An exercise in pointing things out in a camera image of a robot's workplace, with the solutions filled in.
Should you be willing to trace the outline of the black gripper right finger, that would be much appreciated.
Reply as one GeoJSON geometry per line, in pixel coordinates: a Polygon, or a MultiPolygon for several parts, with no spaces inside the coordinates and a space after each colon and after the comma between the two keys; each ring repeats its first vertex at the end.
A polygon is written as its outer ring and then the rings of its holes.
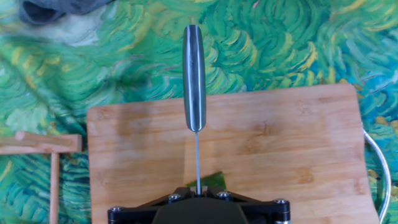
{"type": "Polygon", "coordinates": [[[248,223],[291,224],[290,202],[284,198],[263,202],[219,186],[202,187],[201,196],[231,202],[248,223]]]}

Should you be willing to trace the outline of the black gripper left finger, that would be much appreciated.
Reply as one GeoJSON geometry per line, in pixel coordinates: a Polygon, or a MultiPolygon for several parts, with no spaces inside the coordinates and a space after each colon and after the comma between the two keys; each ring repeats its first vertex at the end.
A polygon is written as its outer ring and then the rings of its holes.
{"type": "Polygon", "coordinates": [[[171,194],[167,194],[166,196],[157,198],[138,207],[111,207],[108,209],[108,224],[151,224],[157,212],[164,206],[196,196],[196,187],[178,187],[171,194]]]}

